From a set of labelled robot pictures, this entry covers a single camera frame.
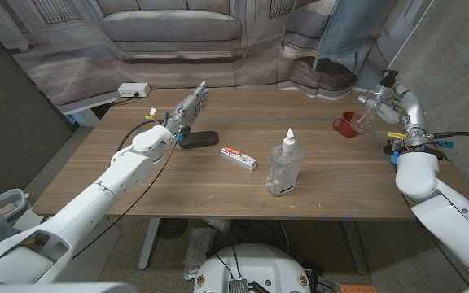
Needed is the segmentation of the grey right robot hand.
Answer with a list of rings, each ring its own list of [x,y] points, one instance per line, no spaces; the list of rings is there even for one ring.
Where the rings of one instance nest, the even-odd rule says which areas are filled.
[[[389,124],[401,124],[405,143],[410,147],[431,142],[427,131],[427,114],[418,96],[401,84],[392,88],[380,86],[372,94],[359,95],[358,101],[364,106],[365,113],[358,121],[376,114]]]

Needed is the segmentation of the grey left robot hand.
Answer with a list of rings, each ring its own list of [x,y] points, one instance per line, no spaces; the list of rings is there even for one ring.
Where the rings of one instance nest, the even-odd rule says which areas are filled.
[[[169,115],[165,128],[173,136],[178,136],[181,130],[191,126],[198,115],[207,107],[208,92],[207,82],[203,81],[195,91],[180,101]]]

